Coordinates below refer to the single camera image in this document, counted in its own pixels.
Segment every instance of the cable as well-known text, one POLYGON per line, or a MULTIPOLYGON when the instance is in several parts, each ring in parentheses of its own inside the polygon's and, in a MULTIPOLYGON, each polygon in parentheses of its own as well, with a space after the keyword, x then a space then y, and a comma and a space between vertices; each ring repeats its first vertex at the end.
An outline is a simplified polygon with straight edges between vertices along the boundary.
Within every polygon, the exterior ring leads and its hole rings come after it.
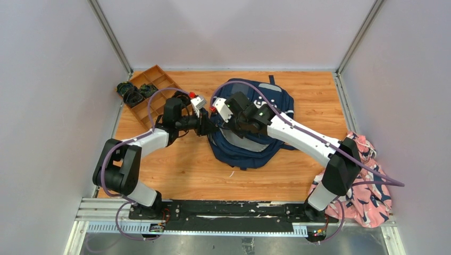
POLYGON ((133 88, 133 83, 129 81, 121 82, 116 86, 116 92, 123 98, 125 93, 131 88, 133 88))
POLYGON ((114 241, 112 244, 110 244, 110 246, 108 246, 107 248, 96 251, 96 250, 91 249, 91 247, 89 247, 89 243, 88 242, 93 239, 93 238, 89 238, 89 236, 90 236, 90 234, 88 233, 86 235, 86 237, 85 237, 85 241, 84 241, 85 248, 90 253, 94 253, 94 254, 103 253, 103 252, 108 251, 109 249, 111 249, 113 246, 115 246, 121 240, 121 238, 118 238, 116 241, 114 241))
POLYGON ((164 211, 161 211, 161 212, 163 212, 163 218, 161 218, 161 221, 166 221, 166 213, 164 212, 164 211))
POLYGON ((124 208, 124 206, 128 205, 128 204, 132 204, 132 202, 125 202, 123 205, 121 205, 118 209, 118 212, 116 212, 116 218, 115 218, 115 222, 116 222, 116 227, 118 228, 119 233, 121 233, 121 235, 125 236, 126 238, 130 239, 130 240, 135 240, 135 241, 152 241, 157 239, 160 236, 157 237, 142 237, 142 238, 138 238, 138 237, 133 237, 131 235, 126 234, 124 231, 122 231, 121 227, 119 226, 119 212, 122 210, 122 208, 124 208))
POLYGON ((316 231, 317 234, 325 231, 327 229, 327 227, 329 226, 329 215, 325 215, 326 221, 325 221, 325 226, 320 228, 319 230, 316 231))
MULTIPOLYGON (((363 184, 392 185, 392 183, 387 184, 387 182, 370 182, 370 181, 368 181, 368 182, 357 182, 357 183, 354 183, 352 186, 358 186, 358 185, 363 185, 363 184)), ((335 235, 337 235, 338 232, 340 232, 340 231, 341 231, 341 228, 343 227, 343 223, 345 222, 345 208, 344 208, 343 205, 341 204, 341 201, 338 201, 338 203, 340 204, 340 207, 341 207, 341 222, 340 222, 340 225, 338 226, 338 229, 335 230, 335 232, 334 232, 330 237, 324 239, 323 241, 319 241, 319 242, 318 242, 318 245, 320 245, 321 242, 328 241, 328 240, 330 240, 332 237, 334 237, 335 235)))
POLYGON ((168 218, 166 219, 165 223, 168 223, 169 219, 171 218, 171 211, 169 211, 168 208, 165 208, 164 210, 168 211, 168 218))
POLYGON ((188 133, 189 133, 189 130, 186 131, 183 135, 179 136, 178 138, 182 138, 182 137, 186 136, 188 133))
POLYGON ((141 95, 143 95, 145 98, 149 98, 152 96, 153 93, 158 91, 157 87, 153 84, 143 84, 141 87, 139 87, 139 92, 141 95))
MULTIPOLYGON (((261 91, 259 91, 259 90, 258 90, 255 86, 253 86, 252 84, 250 84, 250 83, 248 83, 248 82, 245 82, 245 81, 228 81, 228 82, 224 83, 223 85, 219 86, 219 87, 213 92, 213 94, 212 94, 212 97, 211 97, 211 99, 210 99, 210 105, 213 106, 213 99, 214 99, 215 95, 218 93, 218 91, 219 91, 222 87, 224 87, 224 86, 226 86, 226 85, 229 85, 229 84, 234 84, 234 83, 241 83, 241 84, 244 84, 244 85, 248 85, 249 87, 251 87, 252 89, 254 89, 254 90, 262 97, 262 99, 267 103, 267 105, 271 108, 271 110, 277 115, 277 117, 279 117, 283 122, 285 122, 285 123, 286 123, 287 125, 289 125, 290 127, 292 127, 292 128, 294 128, 294 129, 296 129, 296 130, 299 130, 299 131, 301 131, 301 132, 303 132, 303 133, 306 133, 306 134, 310 135, 311 137, 313 137, 313 138, 315 138, 315 139, 321 141, 321 142, 324 143, 325 145, 329 143, 327 140, 321 138, 320 136, 318 136, 318 135, 316 135, 316 134, 314 134, 314 133, 312 133, 312 132, 310 132, 310 131, 308 131, 308 130, 303 129, 302 127, 299 127, 299 126, 296 126, 296 125, 292 125, 290 121, 288 121, 287 119, 285 119, 285 118, 282 117, 282 115, 274 108, 274 106, 272 106, 272 104, 271 104, 271 103, 269 102, 269 100, 263 95, 263 93, 262 93, 261 91)), ((365 170, 367 170, 367 171, 369 171, 369 172, 371 172, 371 173, 373 173, 373 174, 375 174, 375 175, 377 175, 377 176, 379 176, 379 177, 381 177, 381 178, 383 178, 383 179, 389 181, 393 186, 400 186, 400 187, 404 187, 404 186, 405 186, 404 183, 402 183, 402 182, 400 182, 400 181, 397 181, 397 180, 395 180, 395 179, 393 179, 393 178, 390 178, 390 177, 388 177, 387 175, 383 175, 383 174, 377 172, 376 170, 373 170, 373 169, 371 169, 371 168, 365 166, 365 165, 362 164, 359 160, 355 159, 354 157, 352 157, 352 156, 349 155, 348 153, 344 152, 344 151, 341 150, 340 148, 334 146, 333 144, 330 144, 330 143, 329 143, 329 146, 330 146, 332 149, 334 149, 335 151, 337 151, 337 152, 339 152, 340 154, 342 154, 343 156, 345 156, 346 158, 348 158, 349 160, 351 160, 352 162, 354 162, 354 163, 355 163, 356 165, 358 165, 359 167, 361 167, 361 168, 363 168, 363 169, 365 169, 365 170)))
POLYGON ((355 140, 355 142, 369 149, 369 157, 371 157, 371 155, 374 155, 372 158, 376 158, 378 156, 378 152, 370 146, 370 142, 366 141, 366 144, 363 144, 359 142, 357 139, 355 140))
POLYGON ((335 232, 330 237, 324 239, 323 241, 318 241, 318 245, 320 245, 323 242, 327 242, 327 241, 331 240, 334 236, 336 236, 338 234, 338 232, 341 231, 341 228, 343 227, 343 223, 345 222, 345 208, 341 204, 341 201, 338 200, 338 203, 340 204, 340 207, 341 207, 341 222, 340 222, 340 225, 338 226, 337 230, 335 230, 335 232))
POLYGON ((186 109, 186 112, 188 113, 188 116, 191 117, 191 114, 189 113, 189 109, 188 106, 183 104, 183 107, 186 109))

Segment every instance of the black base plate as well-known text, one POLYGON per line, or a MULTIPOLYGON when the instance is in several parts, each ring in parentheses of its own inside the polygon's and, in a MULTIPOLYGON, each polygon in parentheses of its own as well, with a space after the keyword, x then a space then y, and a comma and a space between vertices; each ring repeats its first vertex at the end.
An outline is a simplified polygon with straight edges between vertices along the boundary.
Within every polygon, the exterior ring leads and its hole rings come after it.
MULTIPOLYGON (((291 232, 292 223, 325 223, 322 217, 315 221, 308 219, 302 214, 302 207, 302 203, 269 201, 163 201, 163 208, 171 214, 165 229, 180 231, 291 232)), ((129 218, 162 219, 163 213, 149 218, 139 207, 133 206, 129 218)), ((338 220, 330 217, 329 222, 338 220)))

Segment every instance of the gray wall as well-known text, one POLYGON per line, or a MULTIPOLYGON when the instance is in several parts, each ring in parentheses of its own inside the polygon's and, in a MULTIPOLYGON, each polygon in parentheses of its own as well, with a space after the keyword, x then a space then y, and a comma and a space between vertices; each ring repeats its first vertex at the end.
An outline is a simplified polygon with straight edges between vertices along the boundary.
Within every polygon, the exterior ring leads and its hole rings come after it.
POLYGON ((100 0, 146 69, 334 69, 374 0, 100 0))
POLYGON ((0 254, 62 254, 126 74, 87 1, 1 0, 0 24, 0 254))
POLYGON ((407 254, 449 254, 451 2, 388 0, 343 78, 390 176, 407 254))

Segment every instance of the pink cloth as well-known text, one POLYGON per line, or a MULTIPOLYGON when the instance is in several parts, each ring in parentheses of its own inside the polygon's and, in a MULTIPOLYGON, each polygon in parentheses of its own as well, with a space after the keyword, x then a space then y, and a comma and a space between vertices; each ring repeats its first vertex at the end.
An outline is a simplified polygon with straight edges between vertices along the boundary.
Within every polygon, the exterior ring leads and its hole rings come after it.
MULTIPOLYGON (((381 166, 374 160, 374 147, 364 135, 357 135, 353 132, 348 134, 349 138, 357 143, 361 162, 371 169, 384 174, 381 166)), ((309 193, 318 185, 323 178, 324 171, 315 177, 309 193)), ((378 176, 373 176, 367 170, 361 170, 354 183, 365 181, 384 181, 378 176)), ((340 197, 339 201, 345 209, 345 218, 355 219, 364 227, 377 227, 388 220, 391 209, 391 196, 385 185, 362 184, 351 187, 346 196, 340 197)), ((325 213, 334 218, 341 218, 341 208, 338 201, 327 206, 325 213)))

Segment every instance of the metal frame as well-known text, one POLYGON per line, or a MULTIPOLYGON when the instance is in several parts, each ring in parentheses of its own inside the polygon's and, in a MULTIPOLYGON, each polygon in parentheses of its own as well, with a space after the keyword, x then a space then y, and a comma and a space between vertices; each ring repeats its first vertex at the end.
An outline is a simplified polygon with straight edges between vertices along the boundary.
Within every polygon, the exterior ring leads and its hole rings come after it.
MULTIPOLYGON (((134 71, 146 71, 147 68, 135 68, 134 71)), ((250 71, 250 72, 336 72, 334 68, 309 69, 309 68, 177 68, 165 67, 165 71, 250 71)))
MULTIPOLYGON (((131 79, 132 75, 133 75, 132 73, 128 74, 128 80, 131 79)), ((118 115, 116 116, 116 121, 114 122, 113 132, 111 133, 111 138, 114 138, 116 136, 116 132, 118 131, 119 121, 121 120, 123 110, 124 110, 124 102, 121 101, 121 104, 119 105, 118 115)), ((99 190, 100 190, 99 186, 94 185, 91 197, 96 198, 99 190)))
POLYGON ((121 46, 119 45, 118 40, 116 39, 116 36, 113 33, 113 30, 110 27, 110 24, 108 24, 108 20, 105 17, 105 14, 103 14, 102 8, 100 7, 97 0, 88 0, 89 5, 93 8, 93 12, 98 18, 103 30, 106 33, 106 36, 108 37, 108 40, 111 42, 111 46, 113 46, 114 51, 116 52, 119 60, 121 61, 122 65, 124 66, 125 70, 129 75, 133 73, 133 69, 130 66, 130 63, 128 62, 126 55, 124 51, 122 50, 121 46))
MULTIPOLYGON (((102 12, 102 9, 98 3, 97 0, 88 0, 89 4, 92 6, 94 13, 99 19, 99 22, 101 23, 103 29, 105 30, 105 33, 108 36, 108 39, 110 40, 114 50, 116 51, 116 54, 118 55, 118 58, 122 62, 124 68, 129 73, 129 77, 132 75, 132 68, 127 61, 127 58, 122 51, 116 37, 114 36, 114 33, 111 29, 111 27, 108 24, 108 21, 106 20, 105 15, 102 12)), ((353 42, 351 43, 348 51, 346 52, 343 60, 341 61, 339 67, 336 70, 311 70, 311 71, 335 71, 333 74, 333 79, 337 88, 337 93, 339 95, 339 99, 341 102, 341 107, 343 109, 343 113, 345 115, 346 124, 349 130, 358 132, 358 126, 356 125, 354 114, 352 111, 351 106, 348 103, 348 96, 346 92, 346 86, 343 83, 343 80, 341 78, 341 74, 345 70, 347 64, 349 63, 353 53, 356 51, 356 49, 359 46, 359 43, 361 42, 362 38, 364 37, 366 31, 368 30, 369 26, 371 25, 372 21, 377 16, 378 11, 380 10, 381 6, 385 0, 375 0, 373 6, 371 7, 368 15, 365 18, 365 21, 363 22, 362 26, 360 27, 357 35, 355 36, 353 42)), ((122 112, 122 106, 118 112, 118 118, 116 120, 115 127, 113 129, 112 136, 115 135, 117 130, 117 125, 121 116, 122 112)), ((79 207, 79 210, 77 212, 72 231, 68 240, 68 243, 66 245, 66 249, 64 254, 79 254, 83 245, 83 241, 85 238, 85 235, 88 231, 89 222, 106 222, 108 224, 111 224, 111 222, 115 221, 115 215, 118 210, 118 208, 125 202, 123 199, 97 199, 97 198, 83 198, 79 207)), ((131 223, 131 224, 149 224, 149 223, 158 223, 159 220, 130 220, 128 218, 128 211, 130 209, 130 206, 125 206, 121 212, 119 213, 120 221, 124 223, 131 223)), ((298 229, 301 226, 315 226, 315 225, 322 225, 320 223, 302 223, 302 224, 294 224, 295 227, 298 229)), ((345 220, 344 226, 356 226, 360 227, 359 224, 354 222, 353 220, 345 220)), ((396 226, 396 222, 391 218, 387 222, 381 225, 381 230, 384 235, 385 245, 387 247, 388 253, 390 255, 392 254, 405 254, 403 244, 401 242, 398 228, 396 226)), ((205 233, 208 235, 221 235, 221 233, 205 233)))
POLYGON ((371 23, 373 22, 374 18, 378 14, 381 6, 385 0, 375 0, 373 3, 373 6, 370 9, 370 12, 366 16, 365 20, 362 23, 362 26, 358 30, 354 40, 352 41, 351 45, 348 48, 348 51, 346 52, 345 56, 343 57, 343 60, 341 60, 340 65, 338 66, 336 73, 337 75, 340 75, 345 70, 347 64, 349 63, 350 58, 352 57, 353 53, 357 49, 360 41, 365 36, 366 31, 370 27, 371 23))

